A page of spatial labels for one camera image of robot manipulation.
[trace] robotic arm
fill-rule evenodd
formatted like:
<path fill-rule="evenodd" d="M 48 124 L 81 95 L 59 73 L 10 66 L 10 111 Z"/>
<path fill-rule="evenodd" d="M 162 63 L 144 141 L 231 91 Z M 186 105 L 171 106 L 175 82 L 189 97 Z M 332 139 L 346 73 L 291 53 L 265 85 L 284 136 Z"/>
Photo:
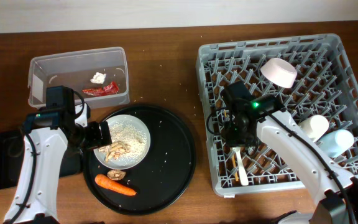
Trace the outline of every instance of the robotic arm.
<path fill-rule="evenodd" d="M 74 105 L 74 94 L 81 105 Z M 47 104 L 24 122 L 24 160 L 5 223 L 58 223 L 56 211 L 60 164 L 66 151 L 111 144 L 106 122 L 88 123 L 90 108 L 64 86 L 47 89 Z"/>
<path fill-rule="evenodd" d="M 230 111 L 223 131 L 226 144 L 234 148 L 257 145 L 259 140 L 266 143 L 291 167 L 317 205 L 314 214 L 287 214 L 279 223 L 358 223 L 358 179 L 329 158 L 281 102 L 272 95 L 256 99 L 241 82 L 227 86 L 221 96 Z"/>

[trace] black circular mat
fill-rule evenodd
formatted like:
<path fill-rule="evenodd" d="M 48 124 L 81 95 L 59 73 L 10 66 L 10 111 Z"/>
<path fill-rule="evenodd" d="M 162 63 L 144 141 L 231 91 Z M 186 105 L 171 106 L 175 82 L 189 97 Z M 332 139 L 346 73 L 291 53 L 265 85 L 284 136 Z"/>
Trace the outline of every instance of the black circular mat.
<path fill-rule="evenodd" d="M 150 132 L 151 144 L 146 157 L 135 167 L 125 170 L 126 176 L 118 181 L 137 194 L 125 196 L 96 185 L 96 175 L 106 175 L 110 169 L 97 160 L 93 151 L 85 152 L 86 184 L 103 205 L 118 213 L 146 215 L 157 212 L 175 202 L 190 183 L 196 167 L 193 136 L 178 116 L 157 106 L 130 106 L 106 119 L 119 114 L 139 118 Z"/>

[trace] dish rack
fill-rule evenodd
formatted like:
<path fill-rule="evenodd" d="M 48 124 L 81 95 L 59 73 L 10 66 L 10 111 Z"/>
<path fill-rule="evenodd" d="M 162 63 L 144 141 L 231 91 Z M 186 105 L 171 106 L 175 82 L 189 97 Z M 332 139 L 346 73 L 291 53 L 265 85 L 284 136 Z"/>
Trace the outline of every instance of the dish rack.
<path fill-rule="evenodd" d="M 296 68 L 298 75 L 292 88 L 279 87 L 261 74 L 261 66 L 274 57 Z M 206 124 L 209 127 L 216 131 L 223 128 L 223 110 L 216 111 L 226 106 L 220 96 L 223 88 L 243 82 L 256 97 L 265 94 L 277 97 L 297 123 L 320 114 L 329 121 L 327 133 L 349 130 L 354 135 L 354 145 L 334 161 L 358 176 L 358 86 L 336 34 L 203 45 L 198 51 L 196 71 L 205 121 L 213 113 Z M 305 187 L 285 161 L 266 145 L 251 157 L 246 149 L 241 151 L 249 181 L 248 186 L 242 186 L 234 176 L 238 171 L 232 162 L 234 152 L 221 136 L 208 131 L 206 135 L 209 169 L 217 195 L 234 197 Z"/>

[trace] carrot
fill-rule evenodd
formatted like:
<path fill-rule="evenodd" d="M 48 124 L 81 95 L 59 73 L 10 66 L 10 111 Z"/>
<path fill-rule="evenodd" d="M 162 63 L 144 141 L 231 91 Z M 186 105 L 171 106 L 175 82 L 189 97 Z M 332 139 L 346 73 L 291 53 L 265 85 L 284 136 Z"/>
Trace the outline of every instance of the carrot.
<path fill-rule="evenodd" d="M 134 196 L 136 194 L 136 191 L 130 189 L 129 187 L 118 184 L 103 174 L 98 174 L 94 178 L 94 181 L 102 188 L 113 190 L 123 195 Z"/>

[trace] red snack packet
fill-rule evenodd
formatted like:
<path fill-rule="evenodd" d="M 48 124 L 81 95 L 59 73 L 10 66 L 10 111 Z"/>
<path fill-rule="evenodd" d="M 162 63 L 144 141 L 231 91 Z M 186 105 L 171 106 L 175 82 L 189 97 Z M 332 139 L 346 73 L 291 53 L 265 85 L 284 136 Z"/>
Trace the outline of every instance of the red snack packet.
<path fill-rule="evenodd" d="M 106 96 L 106 95 L 116 94 L 118 93 L 118 91 L 119 88 L 116 82 L 112 81 L 109 85 L 103 88 L 87 89 L 87 90 L 83 90 L 82 92 L 91 96 Z"/>

